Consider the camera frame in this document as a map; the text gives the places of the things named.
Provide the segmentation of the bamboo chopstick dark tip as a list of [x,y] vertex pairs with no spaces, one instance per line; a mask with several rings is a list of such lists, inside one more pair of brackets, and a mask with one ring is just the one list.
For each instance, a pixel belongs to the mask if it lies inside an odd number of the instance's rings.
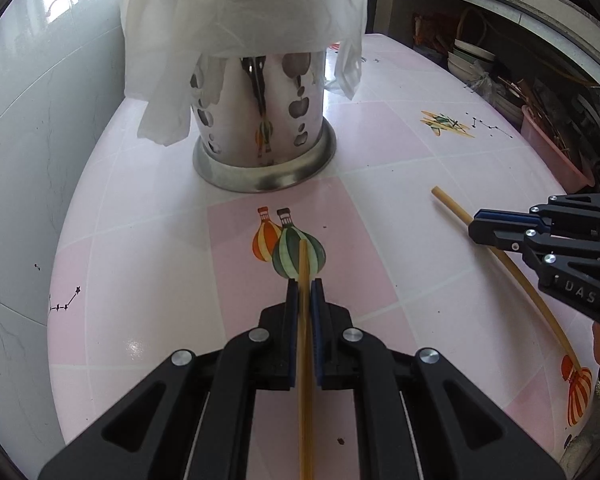
[[298,319],[298,417],[299,417],[299,478],[314,478],[312,363],[310,318],[309,244],[299,243],[299,319]]

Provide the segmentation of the stacked white bowls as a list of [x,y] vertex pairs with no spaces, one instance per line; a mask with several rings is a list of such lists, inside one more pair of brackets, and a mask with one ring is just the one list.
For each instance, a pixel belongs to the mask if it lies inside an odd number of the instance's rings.
[[455,39],[448,53],[449,72],[465,84],[476,81],[483,74],[490,74],[495,55],[490,51]]

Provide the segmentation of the perforated steel utensil holder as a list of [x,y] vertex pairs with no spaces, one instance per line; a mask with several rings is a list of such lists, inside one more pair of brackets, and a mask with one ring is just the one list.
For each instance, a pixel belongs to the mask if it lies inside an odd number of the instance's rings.
[[322,171],[336,134],[324,117],[326,53],[203,55],[190,77],[193,163],[217,188],[264,193]]

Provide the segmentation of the white plastic bag liner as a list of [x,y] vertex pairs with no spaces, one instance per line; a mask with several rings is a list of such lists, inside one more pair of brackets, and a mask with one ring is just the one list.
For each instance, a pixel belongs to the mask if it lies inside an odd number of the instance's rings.
[[122,0],[125,87],[146,102],[138,136],[169,146],[189,133],[199,59],[323,51],[338,44],[329,90],[353,98],[362,78],[367,0]]

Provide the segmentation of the pink plastic basin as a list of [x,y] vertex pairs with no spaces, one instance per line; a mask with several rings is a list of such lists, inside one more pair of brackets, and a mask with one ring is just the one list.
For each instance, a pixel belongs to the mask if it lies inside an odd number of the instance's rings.
[[578,155],[575,165],[534,120],[527,105],[521,107],[524,119],[520,129],[521,136],[535,150],[555,179],[567,193],[575,193],[586,186],[594,186],[595,180],[588,162]]

